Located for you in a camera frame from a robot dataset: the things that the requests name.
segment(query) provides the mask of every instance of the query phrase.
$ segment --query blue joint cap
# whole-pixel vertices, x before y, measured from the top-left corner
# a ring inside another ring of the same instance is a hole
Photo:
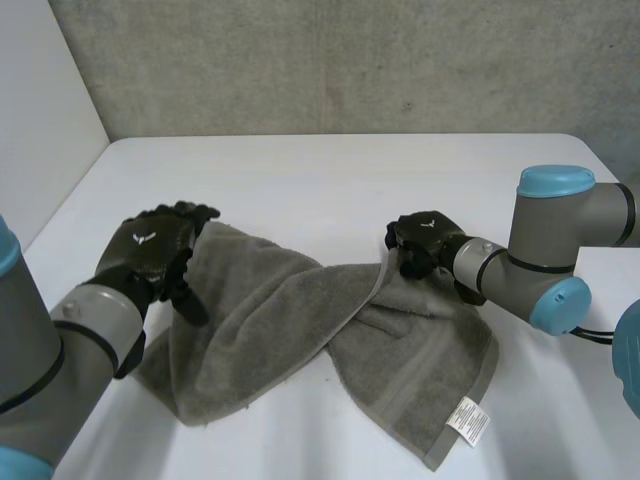
[[[613,372],[622,380],[627,405],[640,418],[640,300],[620,317],[611,348]]]
[[[2,480],[50,480],[53,468],[45,461],[14,450],[0,447],[0,478]]]
[[[518,195],[530,198],[566,197],[593,188],[596,179],[587,168],[573,165],[538,165],[520,174]]]
[[[13,268],[20,258],[20,243],[0,216],[0,277]]]
[[[591,306],[591,290],[578,277],[559,281],[533,307],[529,323],[549,335],[562,335],[580,325]]]

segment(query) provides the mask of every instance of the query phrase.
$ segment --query concrete wall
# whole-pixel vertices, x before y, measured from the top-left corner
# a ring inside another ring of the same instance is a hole
[[[108,144],[49,5],[0,1],[0,215],[23,249]]]
[[[564,132],[640,172],[638,0],[50,2],[112,140]]]

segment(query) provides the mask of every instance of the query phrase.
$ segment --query white wall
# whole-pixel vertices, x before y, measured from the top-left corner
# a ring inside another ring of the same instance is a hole
[[[0,0],[0,214],[25,250],[108,146],[45,0]]]

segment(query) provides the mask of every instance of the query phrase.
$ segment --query white table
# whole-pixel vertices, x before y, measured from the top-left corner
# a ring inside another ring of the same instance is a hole
[[[438,209],[469,234],[506,244],[520,171],[582,165],[615,181],[564,135],[355,135],[129,139],[111,145],[27,252],[52,307],[88,278],[119,223],[179,199],[324,264],[375,262],[385,225]],[[640,253],[584,249],[587,326],[613,327],[640,296]],[[534,331],[493,304],[500,341],[482,402],[491,424],[459,440],[437,474],[350,400],[325,353],[249,409],[186,428],[134,380],[114,382],[57,479],[577,479],[634,478],[640,420],[622,398],[610,348]],[[169,311],[154,308],[157,332]]]

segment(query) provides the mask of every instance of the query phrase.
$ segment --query black cable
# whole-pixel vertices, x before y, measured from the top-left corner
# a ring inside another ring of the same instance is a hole
[[[613,337],[615,332],[602,332],[599,330],[588,330],[582,327],[576,327],[572,330],[573,332],[586,333],[588,335],[595,335],[596,337]]]
[[[595,337],[591,336],[587,333],[582,333],[576,330],[571,331],[571,335],[575,335],[576,337],[584,338],[585,340],[589,340],[591,342],[599,343],[601,345],[611,345],[613,343],[612,338],[603,338],[603,337]]]

